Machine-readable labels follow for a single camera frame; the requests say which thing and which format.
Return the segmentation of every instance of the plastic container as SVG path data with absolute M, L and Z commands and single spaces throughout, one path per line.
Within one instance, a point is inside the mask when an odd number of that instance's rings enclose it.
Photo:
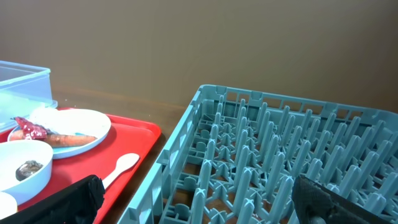
M 118 223 L 299 223 L 299 174 L 396 222 L 397 149 L 395 113 L 203 85 Z
M 52 100 L 50 69 L 0 61 L 0 133 L 16 126 L 38 107 L 57 107 Z
M 12 195 L 20 205 L 40 193 L 48 184 L 52 170 L 51 146 L 42 141 L 18 140 L 0 144 L 0 191 Z M 16 170 L 26 161 L 35 160 L 43 167 L 18 181 Z

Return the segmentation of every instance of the bowl rim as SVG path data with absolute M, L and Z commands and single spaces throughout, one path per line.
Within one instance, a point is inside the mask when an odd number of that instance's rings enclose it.
M 24 182 L 29 181 L 30 179 L 34 178 L 38 173 L 42 172 L 46 167 L 48 167 L 50 164 L 52 164 L 52 158 L 53 158 L 53 149 L 52 147 L 47 144 L 46 142 L 40 141 L 40 140 L 31 140 L 31 139 L 20 139 L 20 140 L 14 140 L 14 141 L 9 141 L 9 142 L 2 142 L 0 143 L 0 147 L 3 147 L 5 145 L 9 145 L 9 144 L 41 144 L 42 145 L 42 149 L 47 150 L 49 153 L 46 153 L 45 155 L 48 155 L 44 158 L 44 163 L 43 163 L 43 167 L 41 169 L 39 169 L 36 173 L 32 174 L 31 176 L 29 176 L 28 178 L 19 181 L 18 183 L 6 188 L 6 189 L 0 189 L 0 191 L 7 191 L 9 189 L 12 189 L 15 186 L 18 186 L 20 184 L 23 184 Z

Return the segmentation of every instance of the white spoon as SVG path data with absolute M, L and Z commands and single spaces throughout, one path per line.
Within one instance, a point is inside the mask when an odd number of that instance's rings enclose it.
M 128 153 L 121 157 L 119 157 L 116 162 L 116 168 L 102 180 L 102 184 L 104 185 L 105 190 L 119 177 L 121 173 L 132 168 L 137 161 L 139 160 L 139 156 L 135 153 Z

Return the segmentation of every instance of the dish rack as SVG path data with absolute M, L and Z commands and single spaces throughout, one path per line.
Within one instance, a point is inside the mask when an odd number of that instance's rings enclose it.
M 299 223 L 300 174 L 398 223 L 397 149 L 395 113 L 203 85 L 118 223 Z

